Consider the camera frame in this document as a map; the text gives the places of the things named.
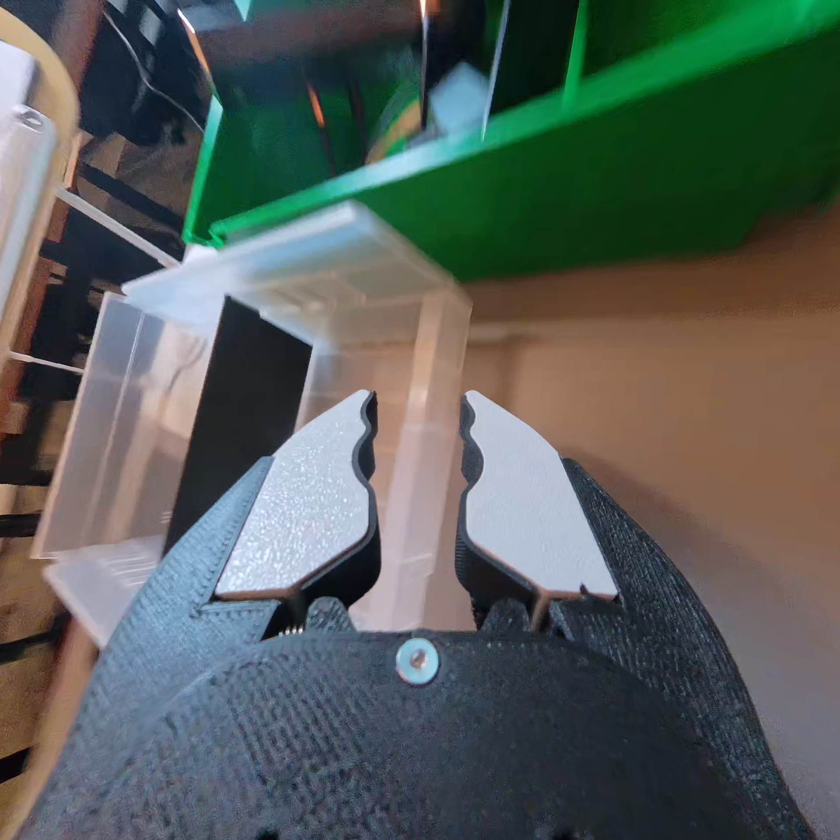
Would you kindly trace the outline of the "clear plastic box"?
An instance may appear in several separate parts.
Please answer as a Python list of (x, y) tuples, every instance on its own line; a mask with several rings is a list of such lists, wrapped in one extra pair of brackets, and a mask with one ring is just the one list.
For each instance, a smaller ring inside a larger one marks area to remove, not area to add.
[[(471, 303), (355, 203), (207, 248), (105, 297), (35, 538), (48, 583), (102, 638), (117, 612), (108, 606), (128, 601), (142, 574), (131, 568), (150, 567), (137, 593), (160, 562), (186, 458), (175, 486), (178, 468), (158, 455), (169, 426), (159, 406), (177, 370), (164, 359), (183, 331), (207, 341), (210, 360), (226, 297), (311, 344), (294, 433), (353, 392), (377, 394), (382, 568), (351, 613), (363, 629), (430, 624)], [(185, 456), (191, 435), (175, 444)]]

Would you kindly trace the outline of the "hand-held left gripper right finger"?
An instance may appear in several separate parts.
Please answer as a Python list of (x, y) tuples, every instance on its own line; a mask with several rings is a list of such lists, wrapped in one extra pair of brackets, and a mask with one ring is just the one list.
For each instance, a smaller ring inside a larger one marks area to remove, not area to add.
[(504, 600), (534, 630), (553, 602), (614, 603), (620, 591), (559, 452), (478, 391), (462, 396), (459, 432), (455, 572), (477, 624)]

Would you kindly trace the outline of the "white round stand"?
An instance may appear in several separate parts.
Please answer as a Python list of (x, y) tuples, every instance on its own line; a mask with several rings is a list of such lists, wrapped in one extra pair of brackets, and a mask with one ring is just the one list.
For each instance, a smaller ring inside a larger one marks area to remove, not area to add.
[(78, 133), (76, 86), (57, 53), (7, 10), (2, 34), (1, 344), (13, 344)]

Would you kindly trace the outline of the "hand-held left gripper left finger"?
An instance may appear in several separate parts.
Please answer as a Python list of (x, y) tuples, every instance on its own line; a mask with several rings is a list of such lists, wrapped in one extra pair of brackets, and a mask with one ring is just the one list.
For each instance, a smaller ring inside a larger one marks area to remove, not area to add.
[(348, 610), (374, 588), (377, 428), (377, 394), (358, 390), (255, 465), (254, 493), (230, 523), (214, 583), (221, 606), (267, 609), (255, 639), (301, 631), (319, 599)]

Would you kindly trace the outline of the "black rectangular block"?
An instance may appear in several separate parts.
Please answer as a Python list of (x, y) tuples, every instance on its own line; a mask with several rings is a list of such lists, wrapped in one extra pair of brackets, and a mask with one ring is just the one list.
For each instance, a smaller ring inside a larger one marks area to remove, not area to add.
[(312, 345), (226, 297), (164, 553), (294, 433)]

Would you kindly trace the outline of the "green box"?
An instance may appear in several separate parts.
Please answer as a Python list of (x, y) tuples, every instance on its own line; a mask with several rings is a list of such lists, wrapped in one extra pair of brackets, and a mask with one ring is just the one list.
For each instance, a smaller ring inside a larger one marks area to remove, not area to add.
[(462, 281), (694, 256), (838, 195), (838, 2), (204, 2), (183, 237), (360, 204)]

